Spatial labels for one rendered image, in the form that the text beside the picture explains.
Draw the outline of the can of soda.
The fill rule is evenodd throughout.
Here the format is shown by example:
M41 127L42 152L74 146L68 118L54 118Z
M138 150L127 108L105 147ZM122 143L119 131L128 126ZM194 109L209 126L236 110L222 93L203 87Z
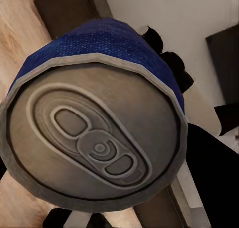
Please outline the can of soda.
M57 208L122 211L169 186L186 160L184 101L134 28L93 19L24 62L0 109L0 156Z

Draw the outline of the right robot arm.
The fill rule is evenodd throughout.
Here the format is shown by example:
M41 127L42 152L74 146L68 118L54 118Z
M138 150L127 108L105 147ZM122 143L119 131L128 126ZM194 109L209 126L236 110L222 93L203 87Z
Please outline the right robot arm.
M239 136L239 103L213 107L211 101L200 90L193 78L184 71L182 59L173 52L163 54L163 41L160 35L149 26L136 30L153 50L171 68L184 98L185 118L212 135Z

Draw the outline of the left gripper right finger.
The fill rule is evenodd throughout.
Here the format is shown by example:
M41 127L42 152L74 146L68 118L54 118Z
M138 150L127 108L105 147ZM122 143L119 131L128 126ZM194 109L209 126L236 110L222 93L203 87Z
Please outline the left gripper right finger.
M239 228L239 154L188 123L186 162L211 228Z

